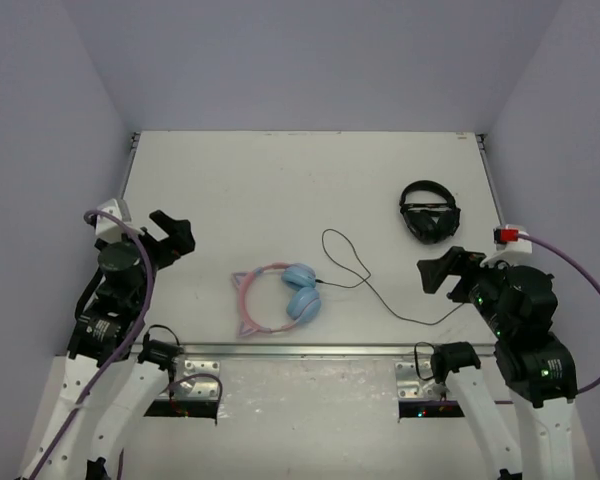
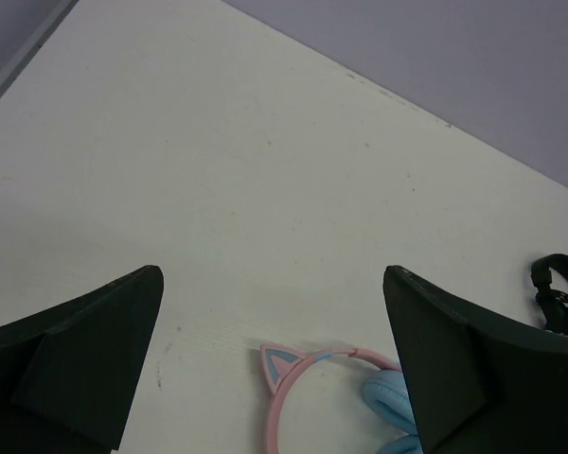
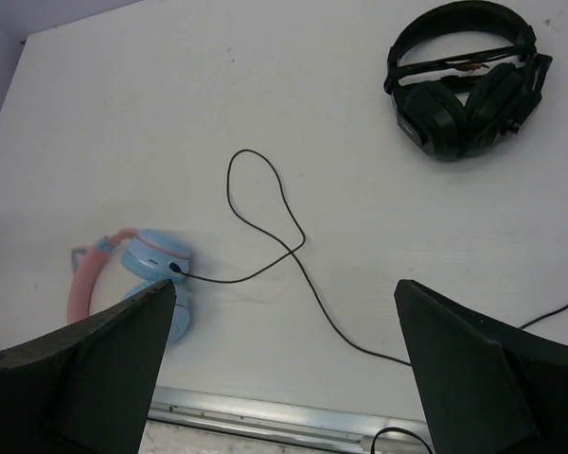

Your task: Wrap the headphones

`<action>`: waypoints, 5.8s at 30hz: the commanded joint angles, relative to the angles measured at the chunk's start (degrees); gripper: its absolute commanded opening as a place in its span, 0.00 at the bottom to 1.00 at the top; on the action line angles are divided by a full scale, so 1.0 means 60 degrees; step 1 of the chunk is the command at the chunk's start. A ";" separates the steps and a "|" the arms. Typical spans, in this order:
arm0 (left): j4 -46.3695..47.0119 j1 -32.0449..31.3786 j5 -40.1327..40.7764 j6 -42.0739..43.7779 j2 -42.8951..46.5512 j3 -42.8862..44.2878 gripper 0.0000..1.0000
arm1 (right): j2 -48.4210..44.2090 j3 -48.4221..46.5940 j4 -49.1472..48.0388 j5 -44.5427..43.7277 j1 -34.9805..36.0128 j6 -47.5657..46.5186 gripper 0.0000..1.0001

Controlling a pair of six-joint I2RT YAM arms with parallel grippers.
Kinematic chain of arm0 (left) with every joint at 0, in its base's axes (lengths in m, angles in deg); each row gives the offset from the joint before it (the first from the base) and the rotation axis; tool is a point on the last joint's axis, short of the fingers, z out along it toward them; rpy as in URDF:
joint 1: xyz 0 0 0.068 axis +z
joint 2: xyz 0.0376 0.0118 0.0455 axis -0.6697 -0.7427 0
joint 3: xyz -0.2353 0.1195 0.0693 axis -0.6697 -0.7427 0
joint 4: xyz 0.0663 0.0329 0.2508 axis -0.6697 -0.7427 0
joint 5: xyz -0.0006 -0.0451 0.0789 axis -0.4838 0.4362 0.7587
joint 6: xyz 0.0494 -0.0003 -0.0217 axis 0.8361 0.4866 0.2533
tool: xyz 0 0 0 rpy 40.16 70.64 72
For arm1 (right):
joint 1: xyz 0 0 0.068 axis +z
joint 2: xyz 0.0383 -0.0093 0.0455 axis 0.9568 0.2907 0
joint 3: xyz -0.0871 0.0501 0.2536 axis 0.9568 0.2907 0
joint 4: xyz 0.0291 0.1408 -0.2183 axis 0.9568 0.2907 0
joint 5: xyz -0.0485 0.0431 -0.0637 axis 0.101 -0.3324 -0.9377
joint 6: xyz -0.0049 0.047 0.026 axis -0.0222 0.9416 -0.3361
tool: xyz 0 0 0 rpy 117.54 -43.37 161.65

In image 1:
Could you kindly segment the pink blue cat-ear headphones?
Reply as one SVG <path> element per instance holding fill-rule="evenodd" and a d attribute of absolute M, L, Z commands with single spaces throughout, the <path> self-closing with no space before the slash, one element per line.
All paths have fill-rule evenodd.
<path fill-rule="evenodd" d="M 322 306 L 315 271 L 301 263 L 276 262 L 233 272 L 237 337 L 282 335 L 311 322 Z"/>

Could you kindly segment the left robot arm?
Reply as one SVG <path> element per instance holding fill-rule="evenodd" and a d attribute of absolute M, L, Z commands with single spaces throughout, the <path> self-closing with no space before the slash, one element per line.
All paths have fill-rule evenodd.
<path fill-rule="evenodd" d="M 175 378 L 181 349 L 151 339 L 145 317 L 157 273 L 195 249 L 188 220 L 149 215 L 161 240 L 135 228 L 112 200 L 84 215 L 94 229 L 97 270 L 74 312 L 64 377 L 23 479 L 116 479 L 139 420 Z"/>

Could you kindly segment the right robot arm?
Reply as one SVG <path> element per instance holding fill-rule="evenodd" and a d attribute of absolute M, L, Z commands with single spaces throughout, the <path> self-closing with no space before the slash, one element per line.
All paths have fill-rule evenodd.
<path fill-rule="evenodd" d="M 511 434 L 467 342 L 437 345 L 436 383 L 456 399 L 491 479 L 573 479 L 572 419 L 578 394 L 574 359 L 552 333 L 558 301 L 551 275 L 527 265 L 529 242 L 500 245 L 491 255 L 452 247 L 417 268 L 425 293 L 458 282 L 448 298 L 470 304 L 496 337 L 494 356 L 515 409 Z"/>

